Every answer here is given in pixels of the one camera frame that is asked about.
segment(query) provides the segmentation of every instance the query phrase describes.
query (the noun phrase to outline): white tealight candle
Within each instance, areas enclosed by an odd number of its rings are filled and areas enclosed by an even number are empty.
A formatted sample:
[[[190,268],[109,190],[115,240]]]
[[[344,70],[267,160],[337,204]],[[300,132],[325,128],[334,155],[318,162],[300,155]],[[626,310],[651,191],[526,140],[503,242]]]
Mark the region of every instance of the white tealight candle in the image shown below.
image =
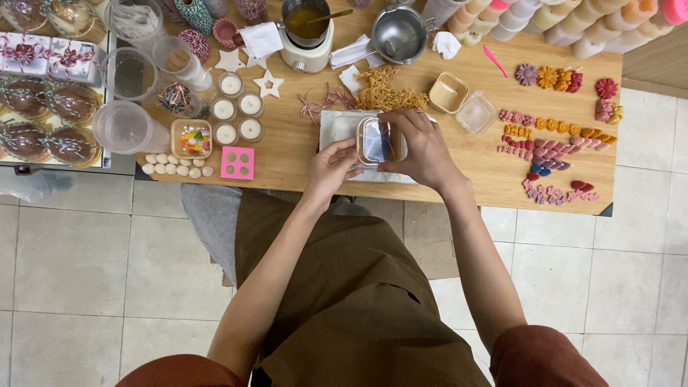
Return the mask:
[[[239,108],[247,116],[259,116],[263,101],[256,94],[244,94],[239,102]]]
[[[228,99],[218,99],[213,103],[213,114],[218,120],[227,120],[234,116],[234,104]]]
[[[222,79],[220,89],[227,95],[233,95],[241,90],[241,79],[233,74],[229,74]]]
[[[246,118],[239,124],[239,132],[241,137],[246,140],[256,140],[260,137],[263,128],[260,122],[253,118]]]
[[[237,130],[230,124],[220,124],[215,128],[215,140],[222,145],[233,144],[237,139]]]

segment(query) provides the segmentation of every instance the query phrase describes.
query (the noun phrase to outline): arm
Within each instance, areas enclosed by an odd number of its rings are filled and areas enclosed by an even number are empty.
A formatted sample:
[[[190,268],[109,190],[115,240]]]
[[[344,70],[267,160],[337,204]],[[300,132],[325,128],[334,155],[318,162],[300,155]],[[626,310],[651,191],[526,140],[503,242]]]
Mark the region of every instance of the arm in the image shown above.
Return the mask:
[[[527,325],[516,288],[497,253],[473,197],[473,185],[454,165],[442,131],[425,113],[410,109],[380,114],[406,137],[409,155],[378,170],[411,176],[435,189],[447,205],[461,284],[488,352],[509,328]]]
[[[358,160],[354,138],[332,143],[311,163],[310,182],[275,241],[227,306],[208,351],[208,358],[244,381],[275,320],[303,246],[315,222],[330,204],[343,180],[361,171],[347,171]]]

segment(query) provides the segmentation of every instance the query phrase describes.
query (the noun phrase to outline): gift box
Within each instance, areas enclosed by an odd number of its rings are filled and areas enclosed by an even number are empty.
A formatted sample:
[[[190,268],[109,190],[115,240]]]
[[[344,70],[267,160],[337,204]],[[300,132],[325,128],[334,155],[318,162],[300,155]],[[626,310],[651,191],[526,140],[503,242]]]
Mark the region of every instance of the gift box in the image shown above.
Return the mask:
[[[105,52],[97,45],[53,38],[49,57],[48,78],[100,87],[100,63]]]
[[[52,38],[7,32],[3,42],[0,70],[8,74],[45,76]]]

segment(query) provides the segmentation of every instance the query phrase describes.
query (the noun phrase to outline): stainless steel pot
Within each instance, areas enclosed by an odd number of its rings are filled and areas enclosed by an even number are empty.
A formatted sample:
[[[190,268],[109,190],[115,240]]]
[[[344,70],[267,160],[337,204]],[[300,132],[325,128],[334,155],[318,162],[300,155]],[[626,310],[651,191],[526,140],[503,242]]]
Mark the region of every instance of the stainless steel pot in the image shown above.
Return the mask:
[[[321,16],[327,16],[330,14],[330,6],[327,4],[325,0],[284,0],[284,2],[282,2],[282,20],[276,21],[275,24],[277,24],[277,28],[279,29],[286,28],[287,35],[294,43],[296,43],[296,45],[306,49],[315,48],[318,47],[320,43],[322,43],[325,40],[327,28],[330,26],[332,20],[328,20],[328,23],[323,23],[323,32],[320,35],[320,37],[316,39],[307,39],[298,36],[296,35],[296,33],[290,30],[288,26],[284,23],[284,21],[287,20],[287,18],[291,15],[292,10],[304,3],[320,10]]]
[[[332,64],[332,55],[330,55],[330,65],[332,67],[348,65],[372,54],[380,54],[388,63],[410,65],[425,50],[428,32],[438,29],[435,27],[434,19],[423,20],[420,14],[409,6],[401,4],[387,6],[373,23],[369,45],[374,51],[336,64]]]

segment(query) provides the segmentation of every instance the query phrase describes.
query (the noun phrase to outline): star-shaped clay ornament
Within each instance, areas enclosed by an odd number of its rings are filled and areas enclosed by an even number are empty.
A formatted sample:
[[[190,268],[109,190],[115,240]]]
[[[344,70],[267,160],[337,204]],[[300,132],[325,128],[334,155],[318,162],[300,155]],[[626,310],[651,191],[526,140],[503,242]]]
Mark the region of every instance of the star-shaped clay ornament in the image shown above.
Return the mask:
[[[266,61],[268,60],[268,58],[272,56],[272,54],[267,54],[260,59],[256,59],[255,56],[251,56],[248,53],[248,50],[245,47],[242,47],[241,49],[246,53],[246,55],[248,55],[248,62],[246,63],[246,67],[252,68],[253,66],[258,65],[264,68],[265,70],[268,69],[268,64],[266,63]]]
[[[238,49],[230,52],[220,50],[219,62],[217,62],[215,68],[236,72],[238,69],[246,68],[246,65],[244,65],[244,62],[239,59]]]
[[[275,78],[270,73],[270,70],[265,70],[265,75],[263,75],[263,78],[254,79],[253,81],[256,82],[256,85],[260,86],[261,98],[265,98],[265,96],[268,94],[272,94],[273,96],[279,98],[279,90],[277,90],[277,88],[284,82],[284,79]],[[272,87],[269,89],[266,87],[267,82],[272,83]]]

